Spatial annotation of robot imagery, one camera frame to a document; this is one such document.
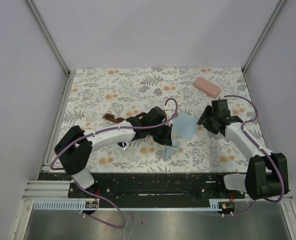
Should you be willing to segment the light blue cleaning cloth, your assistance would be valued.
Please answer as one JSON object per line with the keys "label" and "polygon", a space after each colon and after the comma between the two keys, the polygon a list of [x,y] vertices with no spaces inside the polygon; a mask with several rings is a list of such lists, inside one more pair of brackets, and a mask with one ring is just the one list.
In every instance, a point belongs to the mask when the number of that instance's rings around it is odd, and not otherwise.
{"label": "light blue cleaning cloth", "polygon": [[[197,122],[198,120],[195,117],[186,113],[180,113],[174,121],[172,132],[186,141],[191,141],[199,128]],[[179,142],[174,141],[171,146],[166,146],[164,148],[164,159],[167,161],[171,155],[174,155],[179,151],[180,144]]]}

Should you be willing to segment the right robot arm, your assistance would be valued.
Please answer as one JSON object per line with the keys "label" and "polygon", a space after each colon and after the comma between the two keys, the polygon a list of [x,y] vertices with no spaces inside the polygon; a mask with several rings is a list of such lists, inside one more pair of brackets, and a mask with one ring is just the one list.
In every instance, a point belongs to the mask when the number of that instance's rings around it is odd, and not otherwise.
{"label": "right robot arm", "polygon": [[215,135],[222,134],[248,162],[246,173],[226,174],[223,181],[216,184],[215,191],[219,197],[227,198],[233,191],[239,191],[253,200],[279,203],[289,192],[286,156],[261,146],[245,129],[243,120],[231,115],[225,99],[207,105],[197,124]]}

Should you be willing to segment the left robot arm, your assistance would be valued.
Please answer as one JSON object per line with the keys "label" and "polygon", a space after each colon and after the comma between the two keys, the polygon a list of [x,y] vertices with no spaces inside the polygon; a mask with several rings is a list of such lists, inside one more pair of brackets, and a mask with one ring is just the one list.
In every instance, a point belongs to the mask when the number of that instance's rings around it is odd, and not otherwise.
{"label": "left robot arm", "polygon": [[171,119],[148,119],[145,116],[129,117],[115,125],[86,133],[80,126],[71,127],[55,146],[55,158],[50,164],[52,171],[63,170],[79,185],[79,192],[86,198],[95,195],[97,186],[87,167],[93,151],[118,144],[152,137],[163,146],[172,146],[173,125]]}

